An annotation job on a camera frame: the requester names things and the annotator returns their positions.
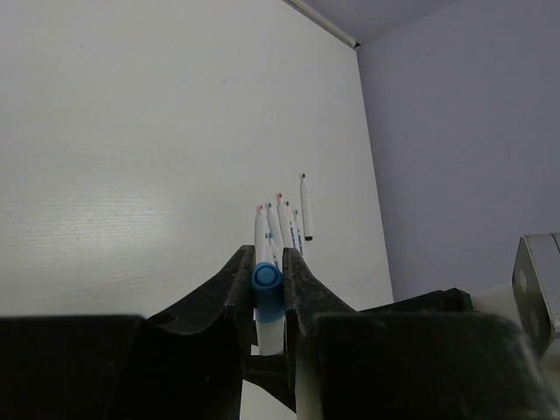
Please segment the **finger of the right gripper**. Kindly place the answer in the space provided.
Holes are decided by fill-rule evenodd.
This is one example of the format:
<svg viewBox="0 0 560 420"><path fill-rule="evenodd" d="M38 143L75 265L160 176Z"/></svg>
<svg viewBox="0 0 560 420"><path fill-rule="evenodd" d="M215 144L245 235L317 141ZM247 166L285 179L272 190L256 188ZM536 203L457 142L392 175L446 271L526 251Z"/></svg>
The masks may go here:
<svg viewBox="0 0 560 420"><path fill-rule="evenodd" d="M471 312L471 295L463 290L434 290L393 304L361 310L360 313L381 312Z"/></svg>

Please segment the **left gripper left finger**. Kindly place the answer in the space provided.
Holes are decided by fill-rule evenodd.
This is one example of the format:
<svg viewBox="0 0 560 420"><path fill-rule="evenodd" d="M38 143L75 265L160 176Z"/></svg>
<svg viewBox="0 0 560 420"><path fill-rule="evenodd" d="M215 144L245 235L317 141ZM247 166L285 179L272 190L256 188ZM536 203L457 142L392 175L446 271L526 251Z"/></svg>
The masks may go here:
<svg viewBox="0 0 560 420"><path fill-rule="evenodd" d="M149 318L2 318L2 418L238 418L254 255L240 247L212 278Z"/></svg>

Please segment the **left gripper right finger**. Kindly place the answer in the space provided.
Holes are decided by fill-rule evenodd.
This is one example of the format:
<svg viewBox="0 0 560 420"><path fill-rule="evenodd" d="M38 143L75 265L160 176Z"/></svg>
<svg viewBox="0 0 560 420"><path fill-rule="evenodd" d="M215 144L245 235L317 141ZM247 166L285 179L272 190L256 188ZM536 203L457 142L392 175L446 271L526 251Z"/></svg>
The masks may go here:
<svg viewBox="0 0 560 420"><path fill-rule="evenodd" d="M529 340L499 315L360 313L283 252L290 406L300 419L556 419Z"/></svg>

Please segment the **light blue cap pen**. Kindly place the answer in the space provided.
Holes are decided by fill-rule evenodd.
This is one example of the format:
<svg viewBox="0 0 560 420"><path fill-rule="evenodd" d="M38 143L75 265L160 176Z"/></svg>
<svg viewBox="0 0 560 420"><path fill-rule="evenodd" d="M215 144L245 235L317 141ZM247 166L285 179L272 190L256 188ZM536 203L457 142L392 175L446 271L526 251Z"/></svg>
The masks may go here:
<svg viewBox="0 0 560 420"><path fill-rule="evenodd" d="M284 278L276 265L259 262L251 285L255 293L257 346L261 356L284 352Z"/></svg>

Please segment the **black cap pen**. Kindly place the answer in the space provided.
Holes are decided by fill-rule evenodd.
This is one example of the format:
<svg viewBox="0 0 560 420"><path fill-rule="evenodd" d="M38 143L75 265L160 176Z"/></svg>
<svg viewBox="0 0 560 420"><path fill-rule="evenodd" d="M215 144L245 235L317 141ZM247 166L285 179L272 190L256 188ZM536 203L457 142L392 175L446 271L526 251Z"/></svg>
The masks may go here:
<svg viewBox="0 0 560 420"><path fill-rule="evenodd" d="M307 241L312 241L314 238L314 228L312 221L311 199L305 173L302 173L300 177L300 198L303 212L304 238Z"/></svg>

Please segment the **green cap pen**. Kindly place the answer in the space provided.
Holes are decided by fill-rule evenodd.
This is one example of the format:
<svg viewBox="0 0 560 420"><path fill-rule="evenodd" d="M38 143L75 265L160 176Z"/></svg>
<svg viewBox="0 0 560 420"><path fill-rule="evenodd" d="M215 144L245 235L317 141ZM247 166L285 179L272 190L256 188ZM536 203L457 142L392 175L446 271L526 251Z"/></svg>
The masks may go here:
<svg viewBox="0 0 560 420"><path fill-rule="evenodd" d="M284 249L284 238L281 231L280 220L277 214L277 210L274 208L271 202L267 204L268 211L268 222L270 232L272 234L272 240L276 246L276 258L279 262L282 261L282 251Z"/></svg>

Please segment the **red cap pen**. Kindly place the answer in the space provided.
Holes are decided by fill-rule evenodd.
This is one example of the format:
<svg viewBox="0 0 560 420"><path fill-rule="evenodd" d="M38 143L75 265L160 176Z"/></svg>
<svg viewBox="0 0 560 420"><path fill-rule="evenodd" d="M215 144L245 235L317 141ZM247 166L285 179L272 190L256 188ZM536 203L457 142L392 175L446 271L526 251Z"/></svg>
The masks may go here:
<svg viewBox="0 0 560 420"><path fill-rule="evenodd" d="M291 221L288 215L288 208L284 202L284 196L281 193L277 195L277 214L283 236L283 246L285 248L294 248L295 245L292 235Z"/></svg>

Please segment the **pink cap pen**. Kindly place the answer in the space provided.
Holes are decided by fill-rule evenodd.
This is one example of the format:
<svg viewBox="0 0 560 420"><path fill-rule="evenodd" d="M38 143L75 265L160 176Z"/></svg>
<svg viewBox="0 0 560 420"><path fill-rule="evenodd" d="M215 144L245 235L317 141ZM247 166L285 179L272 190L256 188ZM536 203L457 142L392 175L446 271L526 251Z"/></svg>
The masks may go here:
<svg viewBox="0 0 560 420"><path fill-rule="evenodd" d="M269 263L269 251L268 221L263 205L259 205L255 217L255 263Z"/></svg>

